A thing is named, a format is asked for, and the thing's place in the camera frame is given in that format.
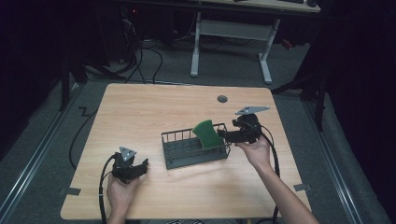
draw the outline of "black wire rack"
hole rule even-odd
[[[215,130],[227,131],[225,124],[213,124]],[[162,133],[163,155],[166,169],[174,169],[197,163],[227,159],[231,143],[223,139],[223,144],[216,147],[202,147],[200,139],[192,129]]]

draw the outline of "metal rail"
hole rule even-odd
[[[349,188],[343,176],[341,175],[340,170],[338,169],[337,162],[332,155],[332,151],[327,143],[326,137],[324,133],[318,129],[318,125],[315,123],[314,108],[312,108],[312,105],[309,102],[302,102],[302,104],[306,113],[310,117],[311,124],[314,127],[316,134],[318,135],[318,140],[322,146],[322,152],[326,165],[329,168],[330,176],[332,178],[338,196],[340,197],[340,201],[344,206],[349,222],[353,224],[363,223],[361,220],[361,215],[359,214],[359,210],[353,201]]]
[[[72,94],[71,100],[67,107],[63,111],[59,111],[56,115],[54,121],[51,123],[49,128],[47,129],[44,137],[41,139],[37,148],[35,149],[35,153],[32,158],[29,160],[23,171],[21,172],[18,180],[16,181],[14,187],[8,194],[7,198],[3,202],[0,207],[0,223],[8,223],[8,220],[11,218],[12,213],[14,212],[18,202],[20,201],[23,193],[29,187],[30,182],[32,181],[35,173],[37,172],[41,162],[47,155],[49,151],[49,145],[52,140],[52,137],[55,135],[62,121],[64,120],[64,116],[69,110],[73,101],[77,98],[77,96],[81,93],[83,86],[79,86],[74,88],[74,93]]]

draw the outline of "desk leg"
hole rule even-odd
[[[274,42],[274,38],[275,38],[277,27],[279,26],[279,23],[280,23],[280,19],[277,19],[274,22],[274,25],[270,31],[270,35],[269,35],[269,38],[267,41],[267,46],[265,47],[265,51],[264,51],[264,53],[259,54],[260,65],[262,66],[262,75],[264,76],[264,82],[266,84],[272,83],[271,74],[268,69],[267,57],[270,52],[271,46]]]
[[[195,46],[194,46],[194,52],[192,53],[192,62],[191,62],[192,77],[198,77],[200,34],[201,34],[201,12],[197,12],[197,22],[195,28]]]

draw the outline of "human hand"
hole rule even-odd
[[[108,176],[107,198],[111,205],[111,213],[107,223],[124,223],[126,212],[134,198],[139,177],[128,184],[122,183],[113,175]]]
[[[244,150],[247,160],[255,169],[271,168],[270,144],[263,136],[260,136],[259,140],[252,144],[235,143],[235,145]]]

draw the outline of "wooden table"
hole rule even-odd
[[[227,103],[218,102],[225,95]],[[167,170],[162,133],[193,128],[212,119],[229,131],[234,114],[246,105],[269,105],[256,115],[275,138],[283,181],[294,190],[301,184],[288,139],[271,92],[264,88],[110,84],[96,115],[61,215],[65,219],[100,219],[99,178],[106,160],[119,147],[137,150],[134,164],[148,158],[128,218],[270,217],[275,204],[239,147],[226,160]],[[104,183],[106,192],[107,180]],[[309,207],[305,192],[296,192]],[[106,213],[110,206],[105,197]]]

